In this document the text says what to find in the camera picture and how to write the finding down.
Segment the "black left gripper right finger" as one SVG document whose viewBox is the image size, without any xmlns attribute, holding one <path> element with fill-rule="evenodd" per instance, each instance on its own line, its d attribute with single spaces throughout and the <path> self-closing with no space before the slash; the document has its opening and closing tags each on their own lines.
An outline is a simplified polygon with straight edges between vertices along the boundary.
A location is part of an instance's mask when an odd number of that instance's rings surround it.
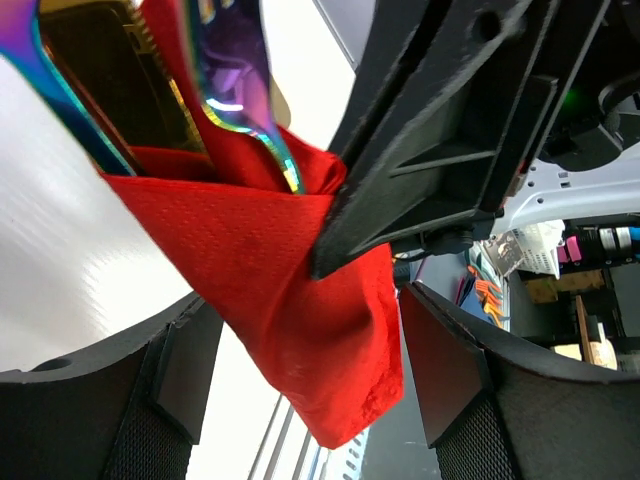
<svg viewBox="0 0 640 480">
<path fill-rule="evenodd" d="M 399 304 L 427 444 L 445 479 L 635 479 L 639 378 L 567 358 L 423 284 Z"/>
</svg>

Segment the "iridescent rainbow spoon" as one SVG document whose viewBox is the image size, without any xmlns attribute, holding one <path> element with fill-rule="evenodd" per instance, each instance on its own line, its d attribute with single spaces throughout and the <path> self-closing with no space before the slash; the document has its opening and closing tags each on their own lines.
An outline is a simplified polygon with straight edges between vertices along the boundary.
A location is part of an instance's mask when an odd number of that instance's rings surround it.
<svg viewBox="0 0 640 480">
<path fill-rule="evenodd" d="M 118 147 L 109 138 L 51 60 L 42 41 L 38 15 L 37 1 L 1 3 L 1 55 L 53 110 L 101 171 L 138 175 L 128 148 Z"/>
</svg>

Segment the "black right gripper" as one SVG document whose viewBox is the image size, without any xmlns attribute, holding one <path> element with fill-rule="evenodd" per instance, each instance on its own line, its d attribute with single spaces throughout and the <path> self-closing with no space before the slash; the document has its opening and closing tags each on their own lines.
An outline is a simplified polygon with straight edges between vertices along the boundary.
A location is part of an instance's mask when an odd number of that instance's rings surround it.
<svg viewBox="0 0 640 480">
<path fill-rule="evenodd" d="M 639 4 L 554 5 L 482 202 L 499 225 L 639 204 Z"/>
</svg>

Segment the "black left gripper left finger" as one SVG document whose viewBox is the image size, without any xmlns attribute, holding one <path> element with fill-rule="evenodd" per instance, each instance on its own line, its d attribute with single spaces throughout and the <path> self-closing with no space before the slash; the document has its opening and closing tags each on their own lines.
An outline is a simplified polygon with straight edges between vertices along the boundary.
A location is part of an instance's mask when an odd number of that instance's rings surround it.
<svg viewBox="0 0 640 480">
<path fill-rule="evenodd" d="M 222 327 L 192 293 L 31 371 L 2 372 L 2 478 L 185 478 Z"/>
</svg>

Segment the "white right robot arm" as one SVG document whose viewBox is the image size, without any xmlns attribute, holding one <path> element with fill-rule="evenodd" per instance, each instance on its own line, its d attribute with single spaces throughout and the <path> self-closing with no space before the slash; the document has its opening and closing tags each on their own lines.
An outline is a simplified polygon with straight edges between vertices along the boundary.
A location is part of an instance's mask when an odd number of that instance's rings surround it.
<svg viewBox="0 0 640 480">
<path fill-rule="evenodd" d="M 638 93 L 635 1 L 376 2 L 313 274 L 637 211 Z"/>
</svg>

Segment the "iridescent rainbow fork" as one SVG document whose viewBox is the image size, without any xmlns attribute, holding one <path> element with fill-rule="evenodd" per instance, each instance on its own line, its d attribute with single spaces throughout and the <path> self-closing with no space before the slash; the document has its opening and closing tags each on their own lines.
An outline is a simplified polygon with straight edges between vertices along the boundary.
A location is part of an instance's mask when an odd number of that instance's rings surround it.
<svg viewBox="0 0 640 480">
<path fill-rule="evenodd" d="M 181 1 L 184 48 L 202 111 L 216 126 L 251 136 L 270 152 L 289 189 L 302 175 L 275 121 L 270 63 L 258 1 Z"/>
</svg>

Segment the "gold knife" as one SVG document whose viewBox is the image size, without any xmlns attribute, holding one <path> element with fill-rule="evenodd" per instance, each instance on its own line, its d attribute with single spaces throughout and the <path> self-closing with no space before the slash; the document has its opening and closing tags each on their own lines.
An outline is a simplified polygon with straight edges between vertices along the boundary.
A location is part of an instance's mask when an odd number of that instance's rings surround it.
<svg viewBox="0 0 640 480">
<path fill-rule="evenodd" d="M 41 1 L 39 29 L 87 109 L 134 147 L 205 151 L 139 1 Z"/>
</svg>

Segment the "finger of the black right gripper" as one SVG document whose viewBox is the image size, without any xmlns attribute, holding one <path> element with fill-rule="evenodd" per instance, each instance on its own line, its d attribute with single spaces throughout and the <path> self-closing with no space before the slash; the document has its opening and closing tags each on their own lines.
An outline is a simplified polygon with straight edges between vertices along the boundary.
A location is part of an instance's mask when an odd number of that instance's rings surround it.
<svg viewBox="0 0 640 480">
<path fill-rule="evenodd" d="M 461 235 L 508 150 L 554 1 L 380 1 L 332 149 L 348 174 L 312 254 L 325 278 L 373 248 Z"/>
</svg>

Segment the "red paper napkin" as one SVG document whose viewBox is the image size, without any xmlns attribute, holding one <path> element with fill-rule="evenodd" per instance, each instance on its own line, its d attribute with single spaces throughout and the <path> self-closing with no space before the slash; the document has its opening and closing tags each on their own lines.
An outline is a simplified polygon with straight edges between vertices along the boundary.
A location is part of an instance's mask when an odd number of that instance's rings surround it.
<svg viewBox="0 0 640 480">
<path fill-rule="evenodd" d="M 141 11 L 206 153 L 138 147 L 145 175 L 110 175 L 107 183 L 317 442 L 338 448 L 403 395 L 390 249 L 378 246 L 313 279 L 312 246 L 345 165 L 286 134 L 307 187 L 292 194 L 258 140 L 215 126 L 199 109 L 179 50 L 176 3 L 146 1 Z"/>
</svg>

